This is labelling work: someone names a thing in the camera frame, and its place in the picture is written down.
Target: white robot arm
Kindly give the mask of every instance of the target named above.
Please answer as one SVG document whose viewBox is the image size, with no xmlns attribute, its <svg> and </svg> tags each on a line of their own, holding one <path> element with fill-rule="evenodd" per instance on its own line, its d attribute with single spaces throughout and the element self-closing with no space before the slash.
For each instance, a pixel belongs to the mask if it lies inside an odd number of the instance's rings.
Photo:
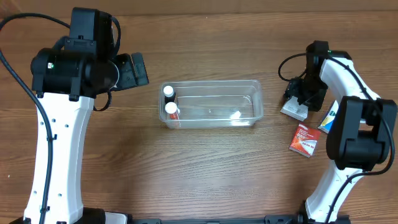
<svg viewBox="0 0 398 224">
<path fill-rule="evenodd" d="M 83 145 L 93 110 L 105 110 L 111 91 L 149 83 L 142 54 L 117 55 L 121 28 L 112 15 L 96 9 L 74 8 L 71 25 L 34 13 L 5 18 L 41 17 L 70 29 L 50 49 L 32 60 L 32 90 L 11 68 L 0 50 L 0 60 L 37 106 L 38 136 L 34 181 L 24 216 L 13 224 L 127 224 L 131 215 L 83 208 L 80 190 Z M 118 29 L 113 40 L 112 23 Z M 106 106 L 97 110 L 94 100 L 107 93 Z"/>
<path fill-rule="evenodd" d="M 283 78 L 281 66 L 302 55 L 307 58 L 306 76 L 291 80 Z M 351 57 L 346 52 L 329 50 L 328 42 L 314 41 L 305 54 L 293 55 L 281 66 L 279 76 L 289 81 L 284 94 L 286 99 L 294 96 L 298 104 L 307 106 L 310 111 L 318 111 L 326 90 L 330 89 L 339 103 L 339 110 L 326 140 L 326 151 L 331 161 L 318 187 L 306 199 L 298 216 L 268 215 L 265 221 L 270 224 L 349 224 L 348 218 L 337 216 L 338 210 L 355 183 L 364 175 L 375 174 L 369 171 L 375 164 L 386 160 L 392 142 L 392 131 L 387 130 L 394 129 L 397 106 L 392 100 L 380 99 L 371 91 L 355 71 Z M 360 131 L 360 123 L 373 126 L 373 130 Z"/>
<path fill-rule="evenodd" d="M 345 65 L 349 66 L 350 69 L 358 76 L 362 84 L 365 86 L 367 92 L 372 96 L 374 100 L 380 98 L 379 95 L 371 91 L 366 84 L 363 82 L 362 78 L 357 74 L 354 69 L 354 63 L 352 60 L 347 58 L 335 58 Z M 320 78 L 326 83 L 336 98 L 337 102 L 340 101 L 343 96 L 357 96 L 361 99 L 367 99 L 364 93 L 362 93 L 359 85 L 353 76 L 345 70 L 341 65 L 337 64 L 332 60 L 324 60 L 321 70 Z M 344 181 L 354 175 L 362 172 L 362 169 L 345 168 L 344 170 L 339 170 L 334 161 L 329 162 L 329 167 L 323 174 L 318 187 L 314 193 L 306 200 L 305 209 L 307 215 L 310 219 L 316 222 L 324 223 L 328 212 L 330 210 L 330 205 L 335 198 L 340 187 L 343 185 Z M 334 222 L 337 219 L 337 213 L 341 205 L 345 201 L 354 184 L 360 180 L 363 176 L 356 177 L 353 179 L 352 183 L 348 184 L 344 191 L 339 196 L 337 203 L 333 209 L 333 213 L 330 217 L 330 222 Z"/>
</svg>

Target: clear plastic container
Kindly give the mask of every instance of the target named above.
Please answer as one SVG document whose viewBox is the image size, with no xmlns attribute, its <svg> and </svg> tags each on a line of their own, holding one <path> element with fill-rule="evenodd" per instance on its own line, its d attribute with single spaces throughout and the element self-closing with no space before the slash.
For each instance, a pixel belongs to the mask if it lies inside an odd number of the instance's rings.
<svg viewBox="0 0 398 224">
<path fill-rule="evenodd" d="M 165 86 L 177 93 L 179 119 L 165 111 Z M 252 126 L 264 116 L 261 84 L 257 80 L 168 82 L 160 86 L 159 117 L 169 128 Z"/>
</svg>

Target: black clamp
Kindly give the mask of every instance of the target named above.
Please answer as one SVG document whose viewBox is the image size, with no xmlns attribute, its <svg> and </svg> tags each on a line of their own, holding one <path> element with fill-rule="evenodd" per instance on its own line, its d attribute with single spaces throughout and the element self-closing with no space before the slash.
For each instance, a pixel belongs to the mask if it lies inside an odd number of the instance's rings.
<svg viewBox="0 0 398 224">
<path fill-rule="evenodd" d="M 53 138 L 50 138 L 50 141 L 54 141 L 57 140 L 57 134 L 54 134 Z"/>
<path fill-rule="evenodd" d="M 42 49 L 30 65 L 38 98 L 60 93 L 78 101 L 80 96 L 96 98 L 149 83 L 142 54 L 117 55 L 120 36 L 115 45 L 112 21 L 120 35 L 119 22 L 110 14 L 73 9 L 69 36 L 61 37 L 52 49 Z"/>
<path fill-rule="evenodd" d="M 305 76 L 289 80 L 284 93 L 286 100 L 292 96 L 297 97 L 297 102 L 308 106 L 309 111 L 319 111 L 325 99 L 328 86 L 320 78 L 322 64 L 328 57 L 344 57 L 351 60 L 347 52 L 329 50 L 327 41 L 316 40 L 305 50 L 307 64 Z"/>
<path fill-rule="evenodd" d="M 390 130 L 394 130 L 397 105 L 392 100 L 383 99 L 377 99 L 376 104 Z M 328 157 L 336 162 L 337 168 L 371 171 L 376 164 L 386 160 L 390 148 L 389 136 L 375 106 L 373 100 L 342 97 L 326 139 Z M 372 126 L 372 130 L 359 130 L 361 121 Z"/>
<path fill-rule="evenodd" d="M 47 208 L 41 208 L 40 209 L 40 213 L 46 213 L 48 211 L 50 211 L 50 206 L 47 206 Z"/>
</svg>

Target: small bottle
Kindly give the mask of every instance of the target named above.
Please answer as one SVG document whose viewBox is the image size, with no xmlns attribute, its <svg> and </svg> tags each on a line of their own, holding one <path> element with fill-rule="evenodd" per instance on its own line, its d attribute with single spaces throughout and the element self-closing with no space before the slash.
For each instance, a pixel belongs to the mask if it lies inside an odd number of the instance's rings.
<svg viewBox="0 0 398 224">
<path fill-rule="evenodd" d="M 165 86 L 163 88 L 163 94 L 164 94 L 164 103 L 165 104 L 174 102 L 176 94 L 175 94 L 173 87 Z"/>
<path fill-rule="evenodd" d="M 167 103 L 165 106 L 166 112 L 169 114 L 170 119 L 180 119 L 178 115 L 178 107 L 174 102 Z"/>
</svg>

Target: white bottle cap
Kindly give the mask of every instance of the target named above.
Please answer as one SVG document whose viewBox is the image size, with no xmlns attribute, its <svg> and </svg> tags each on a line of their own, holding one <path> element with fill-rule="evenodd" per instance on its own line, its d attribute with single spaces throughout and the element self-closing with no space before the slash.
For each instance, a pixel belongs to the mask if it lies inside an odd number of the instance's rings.
<svg viewBox="0 0 398 224">
<path fill-rule="evenodd" d="M 173 102 L 167 103 L 165 110 L 168 114 L 174 114 L 175 112 L 177 112 L 177 105 Z"/>
<path fill-rule="evenodd" d="M 163 89 L 163 93 L 166 97 L 172 97 L 174 94 L 173 87 L 171 86 L 165 86 Z"/>
</svg>

